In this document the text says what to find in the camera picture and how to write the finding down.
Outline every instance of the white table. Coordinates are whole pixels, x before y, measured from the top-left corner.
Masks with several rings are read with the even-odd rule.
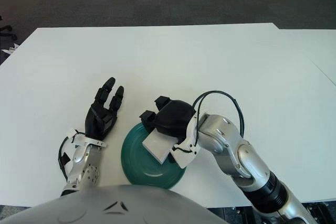
[[[245,139],[301,201],[336,198],[336,88],[305,47],[273,24],[37,29],[0,66],[0,204],[59,196],[59,145],[69,127],[83,130],[109,77],[125,94],[106,138],[100,186],[129,183],[121,146],[139,115],[156,111],[158,96],[192,103],[217,89],[237,99]],[[335,76],[335,67],[329,71]],[[204,108],[238,126],[225,97],[209,96]],[[204,150],[172,190],[205,207],[249,205]]]

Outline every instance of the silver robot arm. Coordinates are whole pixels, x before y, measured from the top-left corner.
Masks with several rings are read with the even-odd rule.
[[[214,155],[220,169],[232,177],[261,216],[270,223],[299,218],[306,224],[317,224],[229,119],[205,114],[199,122],[199,145]]]

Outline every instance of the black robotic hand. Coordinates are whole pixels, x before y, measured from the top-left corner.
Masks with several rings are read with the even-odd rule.
[[[124,88],[118,87],[115,96],[112,98],[109,109],[104,108],[104,103],[112,90],[115,78],[111,77],[101,87],[85,119],[85,136],[97,140],[103,140],[113,128],[117,120],[117,111],[120,108]]]

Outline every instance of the green plate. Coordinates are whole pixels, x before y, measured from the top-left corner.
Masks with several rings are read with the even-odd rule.
[[[165,189],[173,187],[183,176],[185,169],[169,158],[160,164],[143,146],[148,132],[142,123],[127,134],[121,149],[121,165],[130,183]]]

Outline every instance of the white block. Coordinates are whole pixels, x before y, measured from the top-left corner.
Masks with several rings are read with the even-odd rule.
[[[142,145],[160,164],[163,164],[169,151],[177,142],[177,138],[163,135],[154,129],[142,142]]]

